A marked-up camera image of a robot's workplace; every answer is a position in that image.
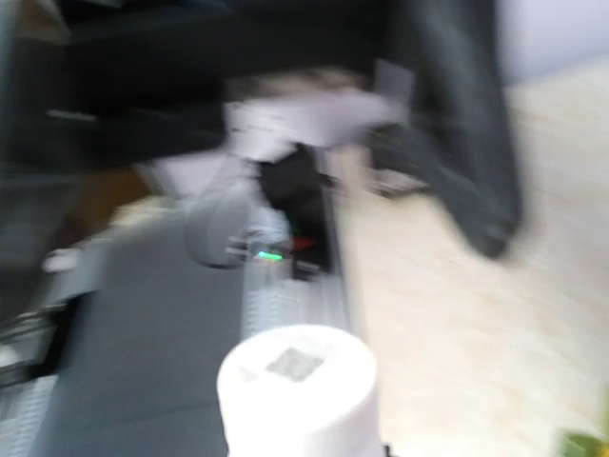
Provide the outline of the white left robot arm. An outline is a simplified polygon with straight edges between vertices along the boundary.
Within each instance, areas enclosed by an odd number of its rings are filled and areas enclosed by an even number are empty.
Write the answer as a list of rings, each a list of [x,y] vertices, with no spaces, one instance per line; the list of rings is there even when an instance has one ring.
[[[42,280],[85,175],[216,147],[230,80],[378,61],[414,73],[399,165],[470,245],[523,214],[493,1],[5,1],[1,316]]]

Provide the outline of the green pill organizer box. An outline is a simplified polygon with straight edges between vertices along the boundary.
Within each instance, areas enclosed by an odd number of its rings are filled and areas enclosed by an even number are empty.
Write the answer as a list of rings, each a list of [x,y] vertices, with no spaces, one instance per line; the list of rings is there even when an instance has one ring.
[[[591,434],[565,431],[561,436],[559,456],[608,457],[608,442]]]

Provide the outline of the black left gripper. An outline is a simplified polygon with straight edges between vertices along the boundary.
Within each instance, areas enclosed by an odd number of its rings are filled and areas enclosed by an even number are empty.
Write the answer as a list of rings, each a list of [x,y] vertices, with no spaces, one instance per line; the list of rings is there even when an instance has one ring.
[[[342,68],[370,75],[392,1],[62,1],[88,163],[118,169],[214,149],[227,82]]]

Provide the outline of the small white bottle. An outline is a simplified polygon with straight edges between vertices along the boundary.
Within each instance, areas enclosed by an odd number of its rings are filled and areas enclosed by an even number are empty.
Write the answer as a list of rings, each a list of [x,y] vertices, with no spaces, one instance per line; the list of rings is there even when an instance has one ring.
[[[217,376],[230,456],[383,456],[377,361],[338,328],[294,325],[237,345]]]

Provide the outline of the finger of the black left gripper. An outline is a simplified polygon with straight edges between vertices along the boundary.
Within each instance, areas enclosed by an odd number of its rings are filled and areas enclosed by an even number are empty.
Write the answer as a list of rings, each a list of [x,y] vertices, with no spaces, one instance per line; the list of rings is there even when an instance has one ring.
[[[517,151],[502,87],[494,1],[398,1],[388,57],[414,81],[401,157],[467,243],[502,256],[523,217]]]

